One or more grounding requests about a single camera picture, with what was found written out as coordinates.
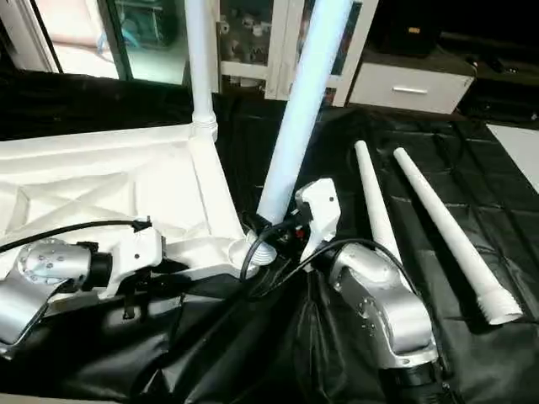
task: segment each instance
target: cable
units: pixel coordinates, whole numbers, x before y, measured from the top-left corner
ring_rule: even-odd
[[[406,280],[410,284],[410,288],[412,289],[412,291],[417,296],[420,296],[418,294],[418,291],[414,288],[414,284],[412,283],[412,280],[408,277],[408,275],[404,271],[403,265],[400,263],[400,261],[387,248],[385,248],[379,242],[374,242],[374,241],[368,240],[366,238],[357,238],[357,237],[355,237],[355,238],[345,238],[345,239],[342,239],[342,240],[334,240],[332,242],[329,242],[328,244],[326,244],[325,246],[323,246],[322,248],[320,248],[319,250],[317,250],[316,252],[311,254],[309,257],[307,257],[303,261],[301,261],[297,265],[297,267],[292,269],[292,271],[290,271],[290,273],[287,274],[282,280],[280,280],[276,284],[270,286],[266,291],[262,292],[261,294],[251,296],[251,298],[253,298],[253,299],[261,299],[261,298],[267,296],[268,294],[270,294],[271,292],[273,292],[274,290],[280,288],[283,284],[288,282],[295,274],[297,274],[299,271],[301,271],[303,268],[305,268],[305,266],[307,266],[315,258],[319,257],[320,255],[326,253],[329,250],[333,250],[336,247],[340,247],[340,246],[342,246],[344,244],[348,244],[349,242],[357,242],[358,244],[361,244],[363,246],[374,247],[374,248],[377,248],[380,251],[382,251],[392,261],[392,263],[395,264],[395,266],[403,273],[404,278],[406,278]]]
[[[57,229],[43,231],[42,233],[35,234],[33,236],[21,238],[15,242],[9,242],[0,247],[0,254],[6,251],[13,250],[17,247],[22,247],[25,244],[31,242],[38,242],[47,237],[57,236],[58,234],[68,233],[69,231],[88,229],[89,227],[102,227],[102,226],[131,226],[135,231],[144,230],[150,227],[152,223],[150,221],[88,221],[86,223],[79,223],[77,225],[70,225],[59,227]]]
[[[251,264],[251,260],[253,259],[254,254],[256,253],[256,250],[260,247],[260,245],[265,242],[268,238],[273,236],[278,231],[284,230],[287,227],[290,227],[293,223],[295,223],[295,220],[288,219],[286,221],[282,221],[278,225],[270,226],[263,230],[259,236],[256,238],[253,244],[251,244],[251,247],[249,247],[249,250],[247,250],[247,254],[245,255],[245,259],[242,263],[242,269],[239,273],[239,281],[245,282],[247,279],[247,271],[249,268],[249,264]]]

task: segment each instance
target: floor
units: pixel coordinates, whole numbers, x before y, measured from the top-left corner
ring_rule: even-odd
[[[489,125],[488,128],[513,157],[518,168],[539,193],[539,162],[537,161],[539,130],[498,125]]]
[[[539,193],[539,163],[536,155],[536,151],[539,150],[539,131],[498,125],[489,125],[488,127]],[[96,401],[54,400],[0,394],[0,402],[7,404],[79,404]]]

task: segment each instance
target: white pole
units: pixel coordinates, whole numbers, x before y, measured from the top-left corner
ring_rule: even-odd
[[[398,148],[393,155],[466,275],[488,323],[504,324],[521,317],[522,310],[513,295],[496,279],[408,153]]]
[[[206,0],[185,0],[191,87],[195,106],[193,125],[195,134],[199,130],[209,131],[215,140],[217,123],[211,102],[209,19],[211,13]]]
[[[392,253],[401,263],[401,254],[398,251],[395,234],[389,221],[386,204],[382,197],[380,185],[376,179],[376,173],[372,166],[371,155],[364,141],[357,141],[354,145],[357,162],[360,166],[361,185],[363,186],[363,195],[367,205],[369,223],[371,223],[372,238],[379,242]],[[401,282],[408,290],[411,290],[404,274],[400,274]]]
[[[257,213],[286,214],[354,0],[317,0]]]

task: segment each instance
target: robotic arm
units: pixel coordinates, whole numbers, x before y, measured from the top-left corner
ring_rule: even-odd
[[[163,240],[149,226],[134,231],[111,252],[91,242],[77,245],[46,238],[24,246],[0,282],[0,355],[10,359],[61,292],[104,288],[99,300],[116,295],[120,283],[163,260]]]
[[[340,208],[333,181],[308,184],[296,192],[296,204],[304,216],[312,218],[304,259],[335,236]],[[315,260],[312,266],[328,274],[329,284],[363,322],[388,400],[437,402],[441,384],[436,377],[438,351],[429,313],[403,283],[397,266],[354,242]]]

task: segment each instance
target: black cloth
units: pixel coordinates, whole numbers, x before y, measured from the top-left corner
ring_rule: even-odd
[[[39,73],[0,76],[4,140],[190,121],[189,94],[143,82]],[[215,99],[217,149],[237,211],[254,212],[284,104]],[[369,237],[353,145],[364,139],[405,267],[432,302],[440,343],[466,403],[539,401],[539,196],[487,127],[325,109],[297,187],[334,180],[339,236]],[[475,296],[399,171],[406,148],[525,316],[486,325]],[[46,318],[0,391],[141,402],[384,402],[355,313],[318,272],[255,302],[226,275]]]

